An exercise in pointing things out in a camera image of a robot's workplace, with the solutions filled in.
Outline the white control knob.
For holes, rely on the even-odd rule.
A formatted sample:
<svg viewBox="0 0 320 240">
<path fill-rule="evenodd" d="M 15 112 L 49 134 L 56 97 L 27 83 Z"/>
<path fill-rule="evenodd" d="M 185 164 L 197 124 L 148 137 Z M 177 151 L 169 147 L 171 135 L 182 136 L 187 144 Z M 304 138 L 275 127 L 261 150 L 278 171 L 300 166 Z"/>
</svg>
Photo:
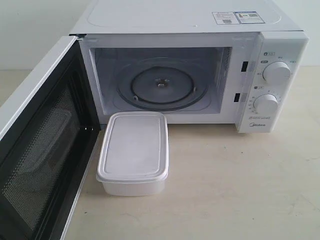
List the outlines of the white control knob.
<svg viewBox="0 0 320 240">
<path fill-rule="evenodd" d="M 269 115 L 278 110 L 278 100 L 272 94 L 263 94 L 256 98 L 253 107 L 258 114 Z"/>
<path fill-rule="evenodd" d="M 270 85 L 280 85 L 291 78 L 291 70 L 285 62 L 276 61 L 263 70 L 262 77 Z"/>
</svg>

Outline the white upper control knob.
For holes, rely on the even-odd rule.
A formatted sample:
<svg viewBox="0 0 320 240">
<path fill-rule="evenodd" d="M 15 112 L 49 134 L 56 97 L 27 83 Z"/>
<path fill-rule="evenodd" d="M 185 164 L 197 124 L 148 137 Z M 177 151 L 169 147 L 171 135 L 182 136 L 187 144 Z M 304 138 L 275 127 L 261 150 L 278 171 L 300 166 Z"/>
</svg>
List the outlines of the white upper control knob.
<svg viewBox="0 0 320 240">
<path fill-rule="evenodd" d="M 276 61 L 263 70 L 262 77 L 270 85 L 280 85 L 291 78 L 291 70 L 285 62 Z"/>
</svg>

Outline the white lidded plastic container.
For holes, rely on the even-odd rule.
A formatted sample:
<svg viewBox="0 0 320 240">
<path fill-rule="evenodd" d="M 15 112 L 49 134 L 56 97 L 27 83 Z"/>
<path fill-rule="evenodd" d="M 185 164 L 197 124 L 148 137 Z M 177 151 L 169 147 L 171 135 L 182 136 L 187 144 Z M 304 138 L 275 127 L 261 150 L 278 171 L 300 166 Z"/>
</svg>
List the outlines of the white lidded plastic container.
<svg viewBox="0 0 320 240">
<path fill-rule="evenodd" d="M 129 111 L 107 124 L 96 179 L 113 196 L 138 197 L 162 192 L 169 173 L 169 134 L 164 114 Z"/>
</svg>

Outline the white microwave oven body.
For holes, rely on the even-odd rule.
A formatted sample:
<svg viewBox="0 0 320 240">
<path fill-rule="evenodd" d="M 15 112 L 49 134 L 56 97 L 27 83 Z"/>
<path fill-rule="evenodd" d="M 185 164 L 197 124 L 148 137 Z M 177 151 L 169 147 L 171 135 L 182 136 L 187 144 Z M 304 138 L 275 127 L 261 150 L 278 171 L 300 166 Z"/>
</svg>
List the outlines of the white microwave oven body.
<svg viewBox="0 0 320 240">
<path fill-rule="evenodd" d="M 219 25 L 212 12 L 255 11 L 264 24 Z M 239 133 L 269 133 L 279 118 L 307 45 L 305 32 L 271 0 L 95 0 L 70 34 L 82 58 L 99 119 L 119 112 L 159 112 L 169 124 L 234 124 Z M 116 75 L 152 58 L 196 63 L 206 70 L 206 94 L 172 111 L 152 111 L 126 102 Z M 268 84 L 264 69 L 284 62 L 291 77 Z M 259 114 L 253 103 L 274 95 L 278 109 Z"/>
</svg>

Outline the white microwave door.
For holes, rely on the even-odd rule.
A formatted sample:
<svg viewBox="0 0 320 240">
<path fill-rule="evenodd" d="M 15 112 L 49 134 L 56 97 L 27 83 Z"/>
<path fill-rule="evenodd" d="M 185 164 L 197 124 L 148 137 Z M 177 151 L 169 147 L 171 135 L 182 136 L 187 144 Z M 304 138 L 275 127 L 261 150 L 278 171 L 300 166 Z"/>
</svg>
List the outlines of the white microwave door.
<svg viewBox="0 0 320 240">
<path fill-rule="evenodd" d="M 59 240 L 100 123 L 76 36 L 62 37 L 0 108 L 0 237 Z"/>
</svg>

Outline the white lower control knob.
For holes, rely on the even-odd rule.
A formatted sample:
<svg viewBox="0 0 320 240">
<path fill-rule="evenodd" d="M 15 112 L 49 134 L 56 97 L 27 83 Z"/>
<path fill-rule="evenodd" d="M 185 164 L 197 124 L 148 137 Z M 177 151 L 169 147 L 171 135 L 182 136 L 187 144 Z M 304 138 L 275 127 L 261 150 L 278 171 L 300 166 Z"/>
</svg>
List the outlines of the white lower control knob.
<svg viewBox="0 0 320 240">
<path fill-rule="evenodd" d="M 258 114 L 269 115 L 278 110 L 278 100 L 272 94 L 263 94 L 256 98 L 253 107 Z"/>
</svg>

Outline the blue white warning sticker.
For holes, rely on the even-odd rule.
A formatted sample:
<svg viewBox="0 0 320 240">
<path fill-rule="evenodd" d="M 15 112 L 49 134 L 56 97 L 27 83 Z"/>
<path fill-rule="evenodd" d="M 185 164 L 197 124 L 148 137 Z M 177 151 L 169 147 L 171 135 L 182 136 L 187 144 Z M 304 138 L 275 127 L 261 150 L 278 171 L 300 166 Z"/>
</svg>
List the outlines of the blue white warning sticker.
<svg viewBox="0 0 320 240">
<path fill-rule="evenodd" d="M 265 21 L 256 11 L 212 12 L 217 25 L 264 24 Z"/>
</svg>

